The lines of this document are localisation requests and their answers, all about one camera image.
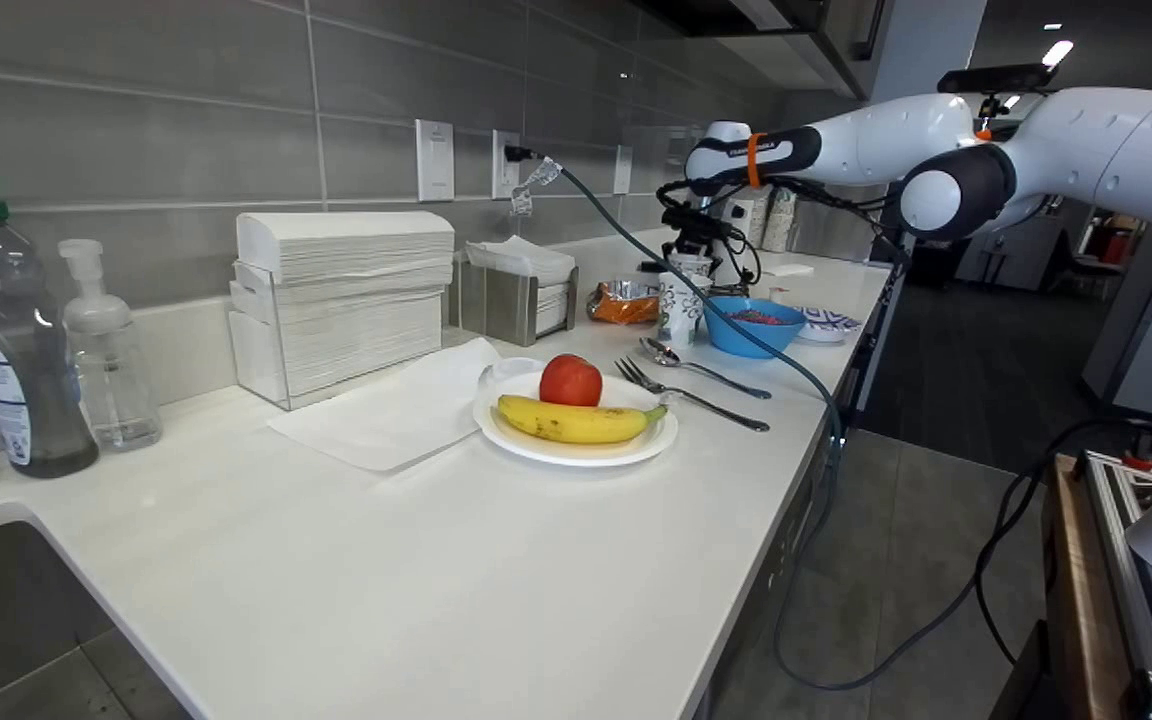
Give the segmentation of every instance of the blue container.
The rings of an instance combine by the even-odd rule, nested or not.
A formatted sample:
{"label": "blue container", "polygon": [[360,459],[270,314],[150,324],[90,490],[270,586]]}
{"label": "blue container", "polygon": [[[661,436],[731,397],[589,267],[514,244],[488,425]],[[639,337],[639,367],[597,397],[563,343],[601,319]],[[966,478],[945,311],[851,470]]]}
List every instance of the blue container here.
{"label": "blue container", "polygon": [[729,319],[738,319],[746,332],[752,332],[777,350],[786,350],[786,343],[803,332],[803,311],[787,304],[752,298],[752,296],[712,296],[712,304],[704,307],[704,332],[712,348],[731,350],[731,356],[768,361],[774,350],[755,348],[717,311],[723,311]]}

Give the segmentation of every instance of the sink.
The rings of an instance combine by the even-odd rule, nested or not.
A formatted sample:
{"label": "sink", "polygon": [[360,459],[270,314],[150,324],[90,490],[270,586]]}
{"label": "sink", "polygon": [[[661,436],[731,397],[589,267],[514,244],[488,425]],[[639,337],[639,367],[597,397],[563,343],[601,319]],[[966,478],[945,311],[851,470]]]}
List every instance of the sink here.
{"label": "sink", "polygon": [[190,708],[26,510],[0,510],[0,720],[178,720]]}

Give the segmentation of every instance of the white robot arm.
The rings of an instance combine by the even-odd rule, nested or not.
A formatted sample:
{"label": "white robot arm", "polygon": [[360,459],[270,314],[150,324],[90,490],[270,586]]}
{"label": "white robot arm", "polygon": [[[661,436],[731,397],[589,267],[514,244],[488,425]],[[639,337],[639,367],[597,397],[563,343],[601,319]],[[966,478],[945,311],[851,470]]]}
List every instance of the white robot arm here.
{"label": "white robot arm", "polygon": [[975,141],[973,107],[937,90],[774,135],[712,124],[690,156],[699,195],[759,179],[900,182],[900,222],[918,236],[1009,229],[1050,195],[1152,222],[1152,90],[1051,90],[1005,145]]}

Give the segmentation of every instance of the gray tile wall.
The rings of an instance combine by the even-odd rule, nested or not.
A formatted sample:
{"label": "gray tile wall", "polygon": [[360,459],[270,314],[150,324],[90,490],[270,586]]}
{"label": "gray tile wall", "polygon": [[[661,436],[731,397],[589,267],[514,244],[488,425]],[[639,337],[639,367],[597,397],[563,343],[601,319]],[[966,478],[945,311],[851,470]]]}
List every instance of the gray tile wall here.
{"label": "gray tile wall", "polygon": [[[650,229],[712,117],[768,119],[752,74],[625,0],[0,0],[0,195],[53,263],[58,241],[99,236],[134,304],[221,296],[245,207],[412,207],[417,117],[457,124],[457,199],[430,207],[460,241],[507,232],[492,128]],[[547,187],[525,232],[607,229]]]}

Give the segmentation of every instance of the spoon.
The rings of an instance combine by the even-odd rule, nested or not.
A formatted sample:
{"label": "spoon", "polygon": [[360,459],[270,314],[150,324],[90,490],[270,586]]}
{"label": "spoon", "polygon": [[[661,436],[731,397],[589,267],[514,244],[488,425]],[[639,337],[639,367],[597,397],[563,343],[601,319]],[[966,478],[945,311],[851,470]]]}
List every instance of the spoon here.
{"label": "spoon", "polygon": [[752,386],[752,382],[740,382],[740,381],[731,381],[731,375],[723,375],[723,371],[717,371],[717,367],[704,367],[704,362],[698,362],[698,361],[683,361],[681,350],[665,348],[657,337],[646,341],[646,356],[650,356],[652,362],[661,362],[661,367],[699,367],[704,375],[712,375],[712,381],[719,381],[719,382],[729,382],[729,386],[740,386],[746,397],[759,397],[759,399],[774,397],[774,393]]}

